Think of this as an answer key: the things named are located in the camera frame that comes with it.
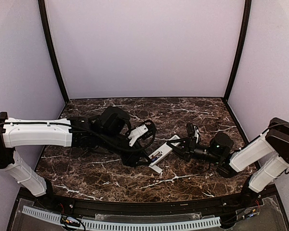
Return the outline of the white battery cover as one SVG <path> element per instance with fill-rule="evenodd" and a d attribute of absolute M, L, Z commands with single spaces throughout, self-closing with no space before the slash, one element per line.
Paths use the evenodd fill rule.
<path fill-rule="evenodd" d="M 163 170 L 159 168 L 158 166 L 150 166 L 150 168 L 154 170 L 155 172 L 157 172 L 158 174 L 161 174 L 163 172 Z"/>

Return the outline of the white remote control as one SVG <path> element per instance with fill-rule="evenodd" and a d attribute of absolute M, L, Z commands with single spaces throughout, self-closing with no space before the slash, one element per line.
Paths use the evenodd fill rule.
<path fill-rule="evenodd" d="M 170 140 L 179 139 L 179 138 L 180 137 L 178 135 L 174 135 L 170 138 Z M 157 148 L 155 151 L 153 151 L 152 154 L 149 155 L 149 157 L 151 159 L 153 159 L 154 157 L 158 157 L 158 159 L 155 162 L 153 162 L 152 164 L 150 164 L 149 167 L 150 166 L 156 166 L 162 159 L 164 159 L 168 154 L 170 154 L 172 152 L 172 148 L 170 146 L 168 146 L 166 144 L 166 142 L 164 144 L 162 144 L 159 148 Z"/>

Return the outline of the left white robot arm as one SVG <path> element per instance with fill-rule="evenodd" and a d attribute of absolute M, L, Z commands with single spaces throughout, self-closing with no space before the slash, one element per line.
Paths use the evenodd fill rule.
<path fill-rule="evenodd" d="M 146 153 L 155 140 L 156 126 L 146 120 L 132 127 L 130 115 L 109 106 L 100 115 L 58 120 L 20 120 L 0 113 L 0 169 L 8 172 L 35 197 L 53 198 L 49 180 L 39 176 L 16 151 L 18 146 L 54 145 L 72 148 L 104 148 L 120 156 L 128 167 L 148 166 Z"/>

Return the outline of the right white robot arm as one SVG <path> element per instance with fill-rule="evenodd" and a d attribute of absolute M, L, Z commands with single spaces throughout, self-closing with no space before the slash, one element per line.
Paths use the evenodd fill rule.
<path fill-rule="evenodd" d="M 280 118 L 271 119 L 269 126 L 246 146 L 232 151 L 234 141 L 225 133 L 218 132 L 208 146 L 199 143 L 196 127 L 187 123 L 188 136 L 169 140 L 166 144 L 187 162 L 204 160 L 217 165 L 217 172 L 224 178 L 232 178 L 249 165 L 270 155 L 267 162 L 245 183 L 242 193 L 260 193 L 282 173 L 289 173 L 289 122 Z"/>

